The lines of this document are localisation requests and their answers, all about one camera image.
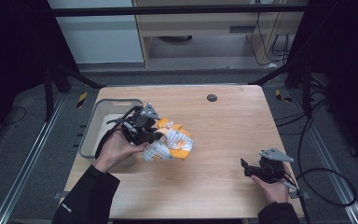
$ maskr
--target robotic arm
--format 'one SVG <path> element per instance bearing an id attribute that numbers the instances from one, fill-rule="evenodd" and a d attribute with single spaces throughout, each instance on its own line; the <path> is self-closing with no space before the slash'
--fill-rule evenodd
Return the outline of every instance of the robotic arm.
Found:
<path id="1" fill-rule="evenodd" d="M 101 139 L 100 144 L 97 147 L 97 151 L 95 152 L 95 159 L 97 159 L 101 154 L 103 144 L 121 123 L 123 124 L 122 131 L 124 136 L 130 143 L 139 146 L 144 142 L 153 143 L 155 140 L 159 140 L 162 133 L 155 133 L 157 129 L 152 128 L 152 126 L 156 123 L 155 119 L 160 119 L 160 115 L 149 103 L 146 107 L 141 105 L 134 106 L 120 119 L 109 120 L 106 124 L 115 122 L 116 125 L 107 131 Z"/>
<path id="2" fill-rule="evenodd" d="M 256 175 L 264 182 L 275 183 L 284 178 L 285 171 L 283 161 L 294 162 L 292 158 L 280 152 L 276 147 L 262 150 L 259 155 L 260 167 L 251 166 L 244 159 L 241 159 L 241 166 L 244 168 L 245 176 Z"/>

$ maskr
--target white cabinet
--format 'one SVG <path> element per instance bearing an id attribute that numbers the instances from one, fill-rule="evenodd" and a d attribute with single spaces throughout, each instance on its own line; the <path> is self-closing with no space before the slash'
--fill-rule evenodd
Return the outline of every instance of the white cabinet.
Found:
<path id="1" fill-rule="evenodd" d="M 132 7 L 131 0 L 48 0 L 51 8 Z M 58 17 L 76 63 L 144 63 L 134 16 Z"/>

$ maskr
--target plastic tray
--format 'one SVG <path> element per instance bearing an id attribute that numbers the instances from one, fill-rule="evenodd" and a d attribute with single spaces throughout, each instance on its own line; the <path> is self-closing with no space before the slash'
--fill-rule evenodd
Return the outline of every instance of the plastic tray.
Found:
<path id="1" fill-rule="evenodd" d="M 95 161 L 95 152 L 103 135 L 115 125 L 114 122 L 110 124 L 106 124 L 106 122 L 122 117 L 135 105 L 143 104 L 137 99 L 103 99 L 98 101 L 92 109 L 89 123 L 80 142 L 78 149 L 79 154 L 83 158 L 90 160 L 90 162 Z M 117 166 L 130 166 L 135 160 L 136 156 L 133 155 Z"/>

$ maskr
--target black tripod leg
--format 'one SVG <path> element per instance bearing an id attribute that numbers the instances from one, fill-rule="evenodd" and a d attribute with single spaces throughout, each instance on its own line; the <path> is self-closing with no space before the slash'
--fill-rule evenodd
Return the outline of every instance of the black tripod leg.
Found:
<path id="1" fill-rule="evenodd" d="M 45 121 L 48 121 L 54 111 L 54 100 L 53 100 L 53 87 L 51 83 L 51 76 L 48 68 L 45 71 L 45 94 L 46 94 L 46 118 Z"/>
<path id="2" fill-rule="evenodd" d="M 93 89 L 101 89 L 103 87 L 105 87 L 104 85 L 100 85 L 98 83 L 95 83 L 91 80 L 89 80 L 88 78 L 85 78 L 83 76 L 81 76 L 80 74 L 78 74 L 77 72 L 74 72 L 68 68 L 66 68 L 65 66 L 63 65 L 60 65 L 60 64 L 56 64 L 56 67 L 58 70 L 64 72 L 65 74 L 67 74 L 68 76 L 71 76 L 71 77 L 74 77 L 76 78 L 77 80 L 85 83 L 86 85 L 92 87 Z"/>
<path id="3" fill-rule="evenodd" d="M 272 71 L 271 73 L 269 73 L 268 75 L 258 79 L 257 81 L 254 82 L 250 82 L 248 83 L 248 85 L 258 85 L 261 86 L 264 83 L 272 80 L 273 78 L 277 77 L 278 75 L 287 72 L 289 69 L 291 69 L 293 66 L 295 66 L 297 64 L 298 60 L 293 59 L 292 61 L 282 65 L 281 67 L 275 69 L 274 71 Z"/>

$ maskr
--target yellow object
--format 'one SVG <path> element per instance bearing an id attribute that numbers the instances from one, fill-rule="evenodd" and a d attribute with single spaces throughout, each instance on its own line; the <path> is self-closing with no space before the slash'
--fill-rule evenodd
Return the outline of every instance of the yellow object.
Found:
<path id="1" fill-rule="evenodd" d="M 184 160 L 193 147 L 192 135 L 183 129 L 181 124 L 169 122 L 166 118 L 161 118 L 157 126 L 157 132 L 164 135 L 146 147 L 144 159 L 146 161 L 171 160 L 173 158 Z"/>
<path id="2" fill-rule="evenodd" d="M 82 105 L 84 104 L 84 101 L 86 100 L 86 97 L 87 97 L 86 92 L 81 93 L 79 100 L 77 101 L 76 108 L 82 107 Z"/>

